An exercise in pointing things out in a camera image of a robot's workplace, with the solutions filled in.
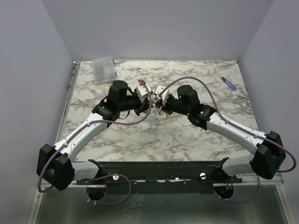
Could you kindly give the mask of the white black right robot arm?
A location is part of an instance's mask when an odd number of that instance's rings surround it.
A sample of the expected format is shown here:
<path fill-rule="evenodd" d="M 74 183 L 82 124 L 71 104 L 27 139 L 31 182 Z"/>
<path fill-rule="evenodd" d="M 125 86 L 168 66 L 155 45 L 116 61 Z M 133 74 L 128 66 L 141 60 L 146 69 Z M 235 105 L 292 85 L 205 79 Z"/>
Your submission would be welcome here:
<path fill-rule="evenodd" d="M 232 176 L 250 173 L 267 180 L 273 178 L 286 158 L 285 152 L 280 149 L 282 141 L 279 134 L 253 131 L 250 135 L 250 128 L 232 126 L 220 117 L 215 108 L 200 103 L 197 92 L 190 85 L 180 86 L 177 94 L 177 98 L 169 91 L 159 95 L 164 112 L 186 115 L 194 126 L 218 133 L 249 151 L 246 156 L 222 159 L 214 172 L 217 181 L 226 182 Z"/>

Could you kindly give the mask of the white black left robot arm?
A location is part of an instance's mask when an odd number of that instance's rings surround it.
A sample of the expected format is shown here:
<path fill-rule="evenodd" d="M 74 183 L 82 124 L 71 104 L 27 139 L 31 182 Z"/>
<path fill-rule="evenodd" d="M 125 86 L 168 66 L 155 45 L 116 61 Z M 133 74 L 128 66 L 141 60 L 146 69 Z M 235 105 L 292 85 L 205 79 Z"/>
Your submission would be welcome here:
<path fill-rule="evenodd" d="M 135 111 L 140 115 L 152 108 L 152 90 L 143 80 L 132 91 L 124 81 L 114 81 L 108 95 L 100 101 L 84 122 L 70 135 L 53 146 L 45 144 L 39 151 L 36 173 L 39 175 L 37 189 L 44 193 L 42 180 L 58 190 L 66 189 L 72 181 L 89 180 L 98 184 L 103 180 L 103 172 L 99 163 L 88 160 L 74 164 L 79 152 L 99 133 L 111 124 L 120 124 L 120 113 Z"/>

